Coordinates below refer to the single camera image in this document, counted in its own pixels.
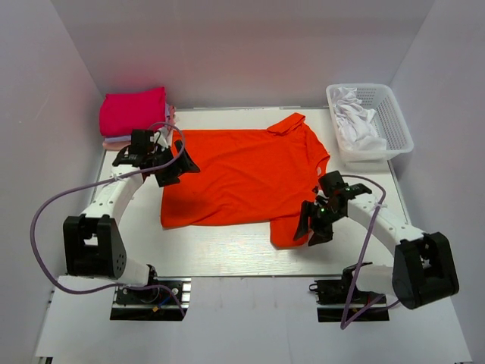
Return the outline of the orange t-shirt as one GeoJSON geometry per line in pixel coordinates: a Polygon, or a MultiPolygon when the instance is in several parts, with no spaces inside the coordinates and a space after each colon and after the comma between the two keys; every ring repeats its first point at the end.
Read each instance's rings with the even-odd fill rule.
{"type": "Polygon", "coordinates": [[[301,204],[314,199],[317,167],[327,169],[330,154],[304,115],[266,129],[185,130],[174,140],[181,135],[200,172],[164,188],[163,228],[267,222],[275,247],[307,243],[308,235],[293,240],[301,204]]]}

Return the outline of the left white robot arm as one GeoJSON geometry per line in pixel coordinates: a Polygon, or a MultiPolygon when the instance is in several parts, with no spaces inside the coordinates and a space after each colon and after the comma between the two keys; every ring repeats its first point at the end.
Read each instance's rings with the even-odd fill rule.
{"type": "Polygon", "coordinates": [[[160,284],[150,278],[152,267],[128,257],[118,224],[148,177],[153,175],[159,187],[166,187],[178,184],[182,174],[199,172],[186,151],[184,135],[169,146],[161,133],[134,130],[130,145],[117,153],[110,177],[102,182],[95,199],[80,215],[64,221],[67,273],[134,287],[145,303],[156,300],[160,284]]]}

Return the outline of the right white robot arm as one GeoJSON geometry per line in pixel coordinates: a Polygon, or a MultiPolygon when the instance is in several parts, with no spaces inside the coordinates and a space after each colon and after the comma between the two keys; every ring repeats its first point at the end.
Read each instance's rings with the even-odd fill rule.
{"type": "Polygon", "coordinates": [[[319,281],[321,303],[341,298],[357,303],[364,297],[390,295],[408,309],[451,297],[459,292],[458,275],[449,240],[440,232],[427,233],[393,214],[384,204],[385,195],[376,196],[368,187],[370,179],[357,184],[344,181],[332,171],[315,187],[313,201],[301,204],[295,239],[309,235],[309,245],[333,239],[333,225],[343,218],[366,228],[365,240],[375,237],[393,256],[391,266],[364,260],[343,269],[338,281],[319,281]]]}

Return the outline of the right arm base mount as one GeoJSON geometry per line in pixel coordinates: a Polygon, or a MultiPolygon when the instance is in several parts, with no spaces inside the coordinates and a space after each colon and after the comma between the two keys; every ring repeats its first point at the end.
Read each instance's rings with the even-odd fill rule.
{"type": "MultiPolygon", "coordinates": [[[[308,286],[316,296],[319,323],[340,323],[346,303],[348,288],[341,279],[318,279],[308,286]]],[[[355,288],[349,305],[346,320],[358,313],[372,300],[379,297],[374,292],[364,292],[355,288]]],[[[388,322],[386,297],[381,297],[370,309],[362,313],[356,322],[388,322]]]]}

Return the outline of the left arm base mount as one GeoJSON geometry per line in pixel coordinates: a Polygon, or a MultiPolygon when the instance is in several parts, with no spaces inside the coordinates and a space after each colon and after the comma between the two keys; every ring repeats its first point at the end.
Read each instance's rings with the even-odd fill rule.
{"type": "Polygon", "coordinates": [[[116,289],[110,320],[138,322],[181,322],[189,308],[191,278],[154,278],[151,290],[116,289]]]}

